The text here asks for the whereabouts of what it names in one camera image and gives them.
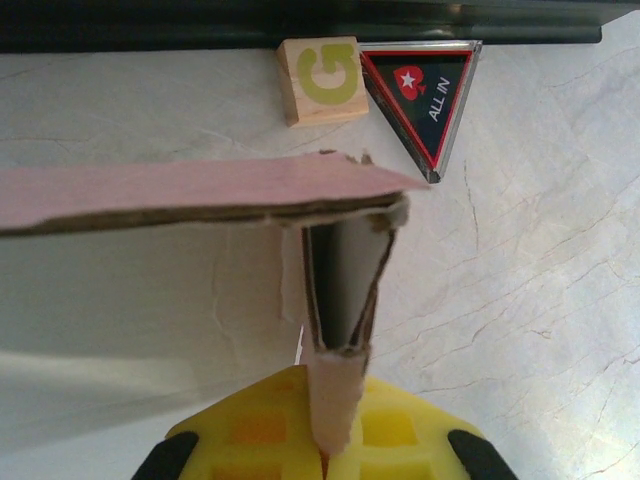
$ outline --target folded cardboard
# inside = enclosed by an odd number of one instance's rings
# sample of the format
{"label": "folded cardboard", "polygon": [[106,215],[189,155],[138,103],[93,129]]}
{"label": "folded cardboard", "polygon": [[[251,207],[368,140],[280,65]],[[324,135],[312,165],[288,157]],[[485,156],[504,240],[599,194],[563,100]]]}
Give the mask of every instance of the folded cardboard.
{"label": "folded cardboard", "polygon": [[340,153],[0,170],[0,237],[183,222],[298,228],[314,438],[328,454],[349,441],[369,360],[377,286],[403,191],[423,183]]}

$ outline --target white marble countertop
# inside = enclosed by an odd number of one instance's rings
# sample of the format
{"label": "white marble countertop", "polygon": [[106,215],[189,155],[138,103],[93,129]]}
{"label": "white marble countertop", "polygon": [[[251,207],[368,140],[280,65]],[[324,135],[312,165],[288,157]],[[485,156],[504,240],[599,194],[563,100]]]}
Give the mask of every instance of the white marble countertop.
{"label": "white marble countertop", "polygon": [[[372,372],[476,424],[522,480],[638,478],[639,80],[638,14],[599,45],[485,47],[382,282]],[[0,57],[1,167],[319,148],[419,176],[376,107],[287,129],[270,52]],[[129,478],[175,422],[290,364],[281,241],[0,241],[0,477]]]}

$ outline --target poker chip triangle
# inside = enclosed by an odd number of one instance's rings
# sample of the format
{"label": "poker chip triangle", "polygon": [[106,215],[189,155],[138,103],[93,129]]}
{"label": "poker chip triangle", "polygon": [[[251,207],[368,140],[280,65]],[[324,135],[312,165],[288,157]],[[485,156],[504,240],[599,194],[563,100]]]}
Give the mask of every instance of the poker chip triangle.
{"label": "poker chip triangle", "polygon": [[367,89],[429,183],[447,167],[478,41],[361,44]]}

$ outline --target wooden block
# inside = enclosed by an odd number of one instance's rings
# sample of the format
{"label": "wooden block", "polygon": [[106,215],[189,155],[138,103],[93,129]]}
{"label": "wooden block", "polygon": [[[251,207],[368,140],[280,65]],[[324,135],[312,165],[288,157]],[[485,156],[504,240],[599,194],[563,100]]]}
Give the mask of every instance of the wooden block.
{"label": "wooden block", "polygon": [[290,127],[344,122],[369,112],[355,37],[288,39],[277,58]]}

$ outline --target black rubber grip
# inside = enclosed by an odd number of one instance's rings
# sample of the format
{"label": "black rubber grip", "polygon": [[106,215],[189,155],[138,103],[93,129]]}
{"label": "black rubber grip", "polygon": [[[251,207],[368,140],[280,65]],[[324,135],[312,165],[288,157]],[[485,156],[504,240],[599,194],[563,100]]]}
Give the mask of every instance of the black rubber grip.
{"label": "black rubber grip", "polygon": [[196,444],[198,435],[179,433],[157,444],[131,480],[178,480]]}
{"label": "black rubber grip", "polygon": [[491,442],[464,430],[447,437],[471,480],[518,480]]}

